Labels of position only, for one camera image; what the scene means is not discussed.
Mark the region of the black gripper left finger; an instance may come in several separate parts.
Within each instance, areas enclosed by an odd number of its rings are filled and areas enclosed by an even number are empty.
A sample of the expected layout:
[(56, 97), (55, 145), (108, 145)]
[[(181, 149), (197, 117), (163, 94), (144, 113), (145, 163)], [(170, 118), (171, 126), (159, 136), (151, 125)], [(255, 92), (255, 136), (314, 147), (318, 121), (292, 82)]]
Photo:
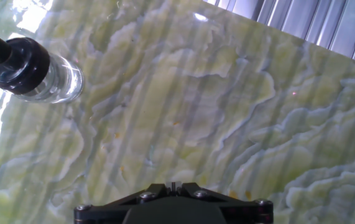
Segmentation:
[(166, 197), (173, 190), (173, 183), (151, 184), (148, 188), (106, 205), (79, 205), (74, 208), (74, 224), (123, 223), (130, 209), (136, 205)]

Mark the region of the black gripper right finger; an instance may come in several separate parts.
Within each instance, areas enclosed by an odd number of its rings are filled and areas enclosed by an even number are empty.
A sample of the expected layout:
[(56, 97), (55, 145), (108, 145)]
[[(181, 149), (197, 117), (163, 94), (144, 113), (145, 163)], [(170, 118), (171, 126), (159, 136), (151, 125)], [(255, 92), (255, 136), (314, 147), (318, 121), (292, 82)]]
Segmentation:
[(172, 196), (183, 223), (273, 223), (274, 204), (267, 199), (242, 201), (198, 184), (174, 182)]

